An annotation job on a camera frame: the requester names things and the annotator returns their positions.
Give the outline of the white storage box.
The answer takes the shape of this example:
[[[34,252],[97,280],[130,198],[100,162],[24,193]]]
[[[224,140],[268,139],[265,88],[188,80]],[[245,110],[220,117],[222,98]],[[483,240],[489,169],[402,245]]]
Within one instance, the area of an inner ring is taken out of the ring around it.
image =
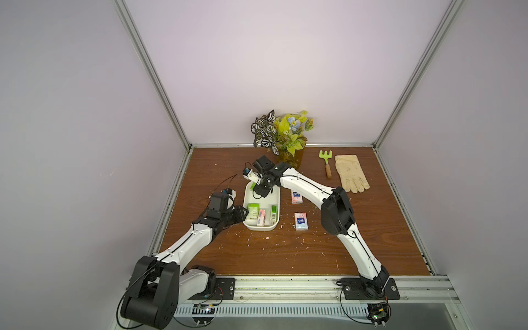
[[[250,203],[258,203],[260,204],[260,212],[259,212],[259,218],[257,221],[244,221],[243,224],[248,228],[249,230],[253,231],[271,231],[276,228],[276,226],[279,224],[280,221],[280,190],[278,187],[274,187],[274,189],[269,193],[267,197],[260,197],[254,192],[254,187],[256,184],[254,182],[249,182],[246,185],[246,189],[244,192],[244,200],[243,200],[243,207],[247,208],[247,205]],[[278,206],[278,217],[277,222],[272,225],[270,223],[270,209],[272,205]]]

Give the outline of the pink tempo tissue pack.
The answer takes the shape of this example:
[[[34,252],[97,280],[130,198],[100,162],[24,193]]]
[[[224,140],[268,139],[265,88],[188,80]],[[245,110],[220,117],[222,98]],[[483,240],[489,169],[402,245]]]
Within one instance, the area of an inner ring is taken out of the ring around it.
[[[291,203],[292,204],[302,204],[303,203],[303,197],[299,192],[292,191],[291,192]]]

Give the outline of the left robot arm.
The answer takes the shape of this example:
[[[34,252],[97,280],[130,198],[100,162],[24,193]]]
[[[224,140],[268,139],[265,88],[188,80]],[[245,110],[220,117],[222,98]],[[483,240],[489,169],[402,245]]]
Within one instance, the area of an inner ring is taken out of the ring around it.
[[[194,296],[210,298],[216,293],[214,269],[186,267],[223,230],[246,219],[247,209],[237,206],[235,199],[236,191],[231,188],[213,193],[187,233],[166,250],[138,260],[116,308],[118,327],[137,329],[144,325],[165,329],[182,302]],[[122,319],[137,325],[125,327]]]

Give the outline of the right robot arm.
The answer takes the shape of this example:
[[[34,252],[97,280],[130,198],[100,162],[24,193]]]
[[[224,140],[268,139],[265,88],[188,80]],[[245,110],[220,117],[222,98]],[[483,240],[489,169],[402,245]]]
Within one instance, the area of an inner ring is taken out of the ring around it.
[[[331,188],[309,179],[286,163],[274,164],[265,155],[245,168],[243,177],[255,183],[254,192],[266,197],[274,187],[300,193],[320,209],[321,226],[336,236],[356,264],[364,291],[370,298],[385,296],[389,282],[388,270],[379,262],[364,241],[354,217],[354,211],[344,188]]]

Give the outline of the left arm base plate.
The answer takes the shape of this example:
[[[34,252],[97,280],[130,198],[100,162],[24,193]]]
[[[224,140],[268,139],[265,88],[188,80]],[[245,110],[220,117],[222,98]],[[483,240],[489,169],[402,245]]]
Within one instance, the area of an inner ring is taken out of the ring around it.
[[[191,300],[227,300],[231,301],[235,296],[236,279],[232,277],[216,278],[215,284],[207,287],[202,293],[195,294]]]

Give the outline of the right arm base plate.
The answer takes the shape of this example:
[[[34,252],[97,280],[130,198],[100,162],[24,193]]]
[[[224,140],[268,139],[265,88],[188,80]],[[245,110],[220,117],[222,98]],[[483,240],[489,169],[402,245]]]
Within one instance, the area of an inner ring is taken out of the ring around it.
[[[373,284],[357,278],[342,278],[336,282],[344,290],[345,299],[348,301],[374,301],[374,300],[400,300],[401,295],[396,281],[390,277],[383,290],[378,290]]]

